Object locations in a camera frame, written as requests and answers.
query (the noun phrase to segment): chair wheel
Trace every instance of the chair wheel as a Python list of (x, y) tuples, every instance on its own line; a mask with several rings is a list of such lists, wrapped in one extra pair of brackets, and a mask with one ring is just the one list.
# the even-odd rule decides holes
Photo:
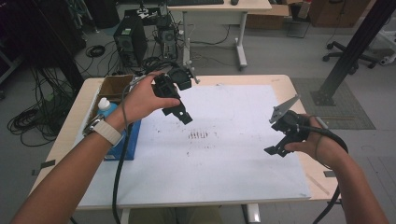
[(323, 62), (328, 62), (330, 60), (330, 57), (328, 55), (323, 56), (322, 61)]
[(334, 44), (328, 44), (328, 45), (326, 46), (326, 49), (332, 49), (332, 48), (334, 48)]
[(373, 69), (375, 67), (376, 63), (370, 63), (367, 67), (370, 69)]
[(351, 67), (348, 73), (349, 73), (350, 75), (353, 75), (353, 74), (356, 73), (356, 70), (358, 70), (358, 69), (356, 69), (355, 67)]

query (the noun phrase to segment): table leg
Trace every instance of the table leg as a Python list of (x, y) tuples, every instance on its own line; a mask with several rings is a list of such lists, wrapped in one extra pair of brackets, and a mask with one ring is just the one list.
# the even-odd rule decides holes
[(190, 61), (190, 39), (187, 36), (187, 11), (183, 11), (183, 30), (184, 30), (183, 64), (186, 65)]
[(129, 208), (124, 208), (122, 209), (122, 215), (121, 215), (121, 224), (128, 224), (129, 223), (129, 213), (131, 212), (131, 209)]
[(248, 17), (248, 13), (242, 12), (241, 23), (239, 25), (239, 29), (240, 29), (239, 37), (235, 39), (236, 51), (238, 53), (240, 69), (243, 69), (244, 67), (248, 66), (247, 58), (245, 56), (244, 46), (242, 45), (242, 41), (244, 38), (244, 32), (245, 32), (245, 24), (247, 23), (247, 17)]
[(260, 210), (257, 203), (242, 204), (242, 211), (246, 224), (262, 223), (260, 219)]

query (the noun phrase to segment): blue box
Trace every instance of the blue box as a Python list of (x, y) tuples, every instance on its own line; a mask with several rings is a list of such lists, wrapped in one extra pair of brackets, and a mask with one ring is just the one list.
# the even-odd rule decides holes
[[(136, 151), (137, 137), (139, 135), (140, 123), (142, 120), (134, 122), (132, 127), (131, 136), (129, 137), (129, 143), (125, 154), (126, 161), (132, 161), (134, 159), (134, 152)], [(105, 161), (119, 161), (122, 153), (122, 148), (125, 143), (126, 132), (122, 132), (122, 138), (118, 144), (112, 147), (105, 155)]]

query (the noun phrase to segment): forearm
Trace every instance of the forearm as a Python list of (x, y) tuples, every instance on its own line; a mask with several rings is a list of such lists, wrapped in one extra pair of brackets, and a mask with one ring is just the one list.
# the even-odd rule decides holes
[[(122, 130), (120, 116), (110, 116), (106, 121), (119, 132)], [(67, 222), (110, 148), (111, 144), (98, 133), (85, 137), (36, 187), (13, 223)]]
[(359, 165), (350, 157), (333, 167), (343, 199), (347, 223), (389, 223)]

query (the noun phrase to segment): metal pole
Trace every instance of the metal pole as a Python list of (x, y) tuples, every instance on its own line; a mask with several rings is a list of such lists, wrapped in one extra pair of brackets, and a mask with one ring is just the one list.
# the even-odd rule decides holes
[(373, 41), (395, 8), (395, 0), (377, 0), (375, 2), (320, 89), (311, 92), (316, 105), (333, 105), (332, 97), (347, 76), (349, 69)]

